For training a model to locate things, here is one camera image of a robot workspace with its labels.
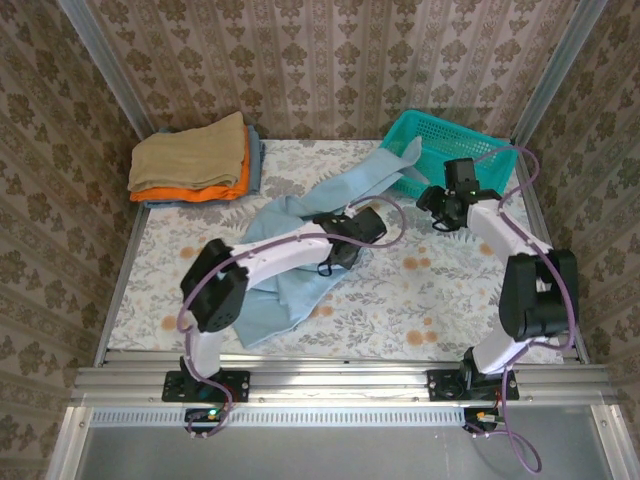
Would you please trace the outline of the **stack of folded towels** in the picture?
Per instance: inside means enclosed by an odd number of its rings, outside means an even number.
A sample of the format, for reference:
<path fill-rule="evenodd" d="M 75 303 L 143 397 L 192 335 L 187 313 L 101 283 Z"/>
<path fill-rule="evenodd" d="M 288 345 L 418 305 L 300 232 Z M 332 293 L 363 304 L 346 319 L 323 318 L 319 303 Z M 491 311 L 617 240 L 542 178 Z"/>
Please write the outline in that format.
<path fill-rule="evenodd" d="M 248 133 L 248 145 L 249 145 L 249 183 L 248 190 L 246 193 L 239 195 L 239 197 L 243 197 L 246 195 L 255 195 L 260 192 L 261 187 L 261 178 L 262 178 L 262 168 L 266 153 L 266 146 L 260 140 L 258 133 L 255 128 L 251 125 L 247 127 Z M 183 207 L 183 206 L 191 206 L 191 205 L 199 205 L 206 203 L 220 203 L 225 202 L 225 199 L 207 199 L 203 201 L 188 201 L 182 199 L 153 199 L 153 200 L 143 200 L 141 204 L 145 208 L 169 208 L 169 207 Z"/>

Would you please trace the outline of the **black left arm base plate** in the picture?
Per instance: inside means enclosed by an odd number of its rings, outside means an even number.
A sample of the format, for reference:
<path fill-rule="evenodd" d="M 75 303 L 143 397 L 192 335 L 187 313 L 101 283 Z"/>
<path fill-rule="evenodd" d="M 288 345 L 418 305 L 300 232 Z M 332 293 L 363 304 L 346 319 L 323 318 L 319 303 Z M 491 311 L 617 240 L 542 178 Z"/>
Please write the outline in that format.
<path fill-rule="evenodd" d="M 226 388 L 234 402 L 246 403 L 249 399 L 249 371 L 222 370 L 210 381 Z M 227 396 L 219 388 L 195 380 L 184 371 L 169 371 L 165 376 L 161 399 L 167 403 L 223 403 L 227 401 Z"/>

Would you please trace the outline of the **teal plastic basket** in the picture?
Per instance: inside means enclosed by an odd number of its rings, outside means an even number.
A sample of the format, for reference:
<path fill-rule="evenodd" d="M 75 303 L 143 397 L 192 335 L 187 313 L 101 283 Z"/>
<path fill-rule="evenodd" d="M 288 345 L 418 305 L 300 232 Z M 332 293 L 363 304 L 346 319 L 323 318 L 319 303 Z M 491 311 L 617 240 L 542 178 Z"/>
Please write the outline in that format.
<path fill-rule="evenodd" d="M 505 192 L 518 157 L 507 142 L 417 110 L 407 110 L 394 122 L 380 147 L 400 157 L 416 138 L 421 140 L 422 151 L 414 168 L 422 178 L 403 176 L 393 185 L 395 190 L 417 199 L 427 187 L 445 185 L 445 162 L 472 158 L 476 161 L 480 187 L 499 194 Z"/>

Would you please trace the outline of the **beige folded trousers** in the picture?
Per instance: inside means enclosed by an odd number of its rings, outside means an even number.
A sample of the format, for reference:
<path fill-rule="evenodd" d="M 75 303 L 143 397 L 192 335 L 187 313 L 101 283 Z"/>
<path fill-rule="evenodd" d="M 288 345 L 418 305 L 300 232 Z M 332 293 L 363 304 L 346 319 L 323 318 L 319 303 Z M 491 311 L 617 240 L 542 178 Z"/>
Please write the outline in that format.
<path fill-rule="evenodd" d="M 132 151 L 128 190 L 233 186 L 241 180 L 246 142 L 240 112 L 205 127 L 155 133 Z"/>

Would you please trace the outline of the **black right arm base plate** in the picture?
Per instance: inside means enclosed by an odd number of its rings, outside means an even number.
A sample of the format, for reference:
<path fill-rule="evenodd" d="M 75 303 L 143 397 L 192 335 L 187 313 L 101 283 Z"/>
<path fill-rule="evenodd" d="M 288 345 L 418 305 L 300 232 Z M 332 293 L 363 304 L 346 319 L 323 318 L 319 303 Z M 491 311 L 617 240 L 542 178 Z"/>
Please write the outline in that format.
<path fill-rule="evenodd" d="M 469 379 L 454 369 L 427 372 L 427 388 L 431 401 L 478 400 L 495 401 L 502 393 L 503 373 L 473 373 Z"/>

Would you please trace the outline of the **aluminium frame upright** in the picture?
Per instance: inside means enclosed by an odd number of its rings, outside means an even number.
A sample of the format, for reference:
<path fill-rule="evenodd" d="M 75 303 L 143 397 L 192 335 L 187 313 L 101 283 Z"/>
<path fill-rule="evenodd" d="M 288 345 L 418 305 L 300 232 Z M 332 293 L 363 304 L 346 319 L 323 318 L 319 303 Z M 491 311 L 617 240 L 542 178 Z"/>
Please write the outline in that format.
<path fill-rule="evenodd" d="M 97 17 L 85 0 L 58 1 L 137 136 L 140 139 L 147 138 L 154 132 L 154 127 L 125 74 L 123 64 L 117 59 L 115 50 L 99 26 Z"/>
<path fill-rule="evenodd" d="M 511 143 L 525 146 L 557 94 L 572 64 L 599 19 L 607 0 L 579 0 L 540 81 L 518 120 Z"/>

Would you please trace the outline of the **light blue trousers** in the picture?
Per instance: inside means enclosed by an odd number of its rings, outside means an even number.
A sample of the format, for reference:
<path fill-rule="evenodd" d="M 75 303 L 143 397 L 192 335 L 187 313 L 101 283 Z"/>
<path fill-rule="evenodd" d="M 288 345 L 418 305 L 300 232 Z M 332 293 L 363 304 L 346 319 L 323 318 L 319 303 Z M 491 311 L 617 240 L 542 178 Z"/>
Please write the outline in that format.
<path fill-rule="evenodd" d="M 342 212 L 352 202 L 379 195 L 411 169 L 422 153 L 422 140 L 412 140 L 400 156 L 378 148 L 359 164 L 314 186 L 302 196 L 284 195 L 262 209 L 249 224 L 243 244 L 288 234 L 310 217 Z M 233 328 L 241 344 L 252 348 L 277 334 L 292 330 L 305 320 L 320 300 L 347 274 L 344 268 L 330 276 L 318 274 L 315 263 L 271 277 L 246 294 Z"/>

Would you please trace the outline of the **floral tablecloth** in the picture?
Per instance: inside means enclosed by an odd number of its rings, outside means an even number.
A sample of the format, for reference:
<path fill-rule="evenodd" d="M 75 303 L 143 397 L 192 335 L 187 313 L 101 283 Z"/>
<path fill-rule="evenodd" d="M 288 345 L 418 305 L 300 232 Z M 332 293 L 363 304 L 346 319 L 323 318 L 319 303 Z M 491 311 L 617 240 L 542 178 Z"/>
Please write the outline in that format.
<path fill-rule="evenodd" d="M 108 346 L 182 351 L 179 284 L 203 246 L 236 244 L 256 213 L 301 195 L 376 148 L 367 140 L 268 140 L 261 189 L 229 204 L 150 210 Z M 249 348 L 252 355 L 456 361 L 499 323 L 504 268 L 489 244 L 462 229 L 442 234 L 412 199 L 388 191 L 375 210 L 387 248 L 368 250 L 294 329 Z"/>

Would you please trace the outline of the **aluminium mounting rail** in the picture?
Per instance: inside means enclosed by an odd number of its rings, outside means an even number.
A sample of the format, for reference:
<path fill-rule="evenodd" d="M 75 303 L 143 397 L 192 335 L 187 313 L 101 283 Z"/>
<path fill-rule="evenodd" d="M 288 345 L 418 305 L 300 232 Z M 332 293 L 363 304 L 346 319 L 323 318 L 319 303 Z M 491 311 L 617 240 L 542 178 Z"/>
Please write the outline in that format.
<path fill-rule="evenodd" d="M 160 404 L 176 352 L 110 351 L 96 367 L 78 371 L 74 406 L 151 407 Z M 221 365 L 250 373 L 251 406 L 421 406 L 429 401 L 428 372 L 452 362 L 274 357 L 224 354 Z M 606 369 L 577 362 L 520 364 L 521 406 L 600 405 L 616 400 Z"/>

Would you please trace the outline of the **orange folded trousers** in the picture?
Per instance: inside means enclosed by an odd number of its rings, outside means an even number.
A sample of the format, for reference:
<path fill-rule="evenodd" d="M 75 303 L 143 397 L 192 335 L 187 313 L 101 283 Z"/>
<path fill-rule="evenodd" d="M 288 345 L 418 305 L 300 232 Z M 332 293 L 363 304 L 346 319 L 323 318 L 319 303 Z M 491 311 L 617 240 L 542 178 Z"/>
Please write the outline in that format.
<path fill-rule="evenodd" d="M 244 127 L 244 158 L 240 179 L 233 186 L 213 185 L 201 189 L 182 187 L 154 187 L 141 192 L 131 193 L 129 199 L 133 202 L 144 201 L 185 201 L 188 203 L 204 203 L 213 200 L 235 200 L 249 192 L 250 184 L 250 140 L 249 129 Z"/>

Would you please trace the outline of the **grey metal bench panel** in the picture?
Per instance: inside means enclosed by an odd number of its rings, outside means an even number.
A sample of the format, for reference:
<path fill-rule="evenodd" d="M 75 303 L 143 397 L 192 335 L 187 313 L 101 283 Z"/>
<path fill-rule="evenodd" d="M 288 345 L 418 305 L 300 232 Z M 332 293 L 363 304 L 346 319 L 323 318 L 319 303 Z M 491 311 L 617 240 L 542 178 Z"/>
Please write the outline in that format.
<path fill-rule="evenodd" d="M 96 427 L 67 411 L 46 480 L 640 480 L 615 405 L 511 406 L 520 437 L 460 427 Z"/>

